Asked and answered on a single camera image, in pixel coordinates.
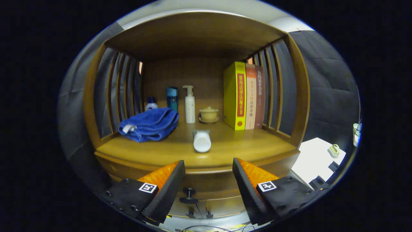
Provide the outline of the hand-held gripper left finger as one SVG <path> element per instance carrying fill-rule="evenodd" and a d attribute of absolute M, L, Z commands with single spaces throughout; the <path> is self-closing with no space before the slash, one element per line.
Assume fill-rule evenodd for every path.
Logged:
<path fill-rule="evenodd" d="M 135 180 L 125 178 L 97 195 L 114 209 L 143 223 L 164 223 L 185 175 L 183 160 Z"/>

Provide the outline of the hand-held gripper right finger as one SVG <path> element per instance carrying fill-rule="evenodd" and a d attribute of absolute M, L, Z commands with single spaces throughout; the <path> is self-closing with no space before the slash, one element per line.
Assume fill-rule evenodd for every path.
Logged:
<path fill-rule="evenodd" d="M 293 176 L 279 178 L 245 160 L 234 158 L 232 171 L 252 224 L 291 217 L 322 192 L 322 182 L 308 187 Z"/>

